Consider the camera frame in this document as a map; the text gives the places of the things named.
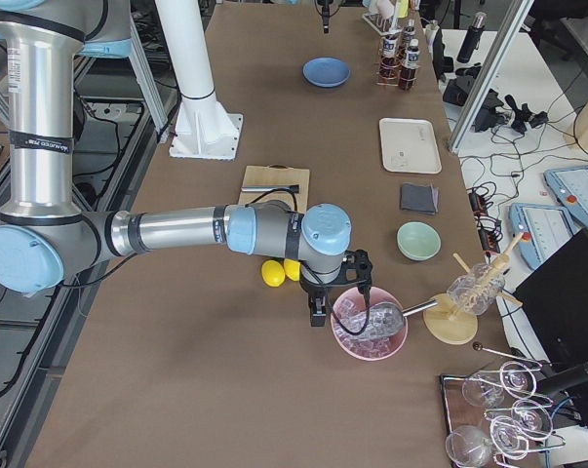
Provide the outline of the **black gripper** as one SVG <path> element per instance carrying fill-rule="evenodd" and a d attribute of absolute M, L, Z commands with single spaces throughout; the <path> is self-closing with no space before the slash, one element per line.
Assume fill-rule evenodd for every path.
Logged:
<path fill-rule="evenodd" d="M 330 32 L 330 20 L 332 17 L 333 0 L 316 0 L 316 10 L 322 20 L 322 28 L 324 33 Z"/>
<path fill-rule="evenodd" d="M 325 300 L 333 288 L 356 287 L 370 301 L 372 263 L 364 250 L 345 251 L 342 255 L 318 256 L 300 262 L 300 286 L 307 292 L 311 327 L 323 327 L 327 319 Z"/>

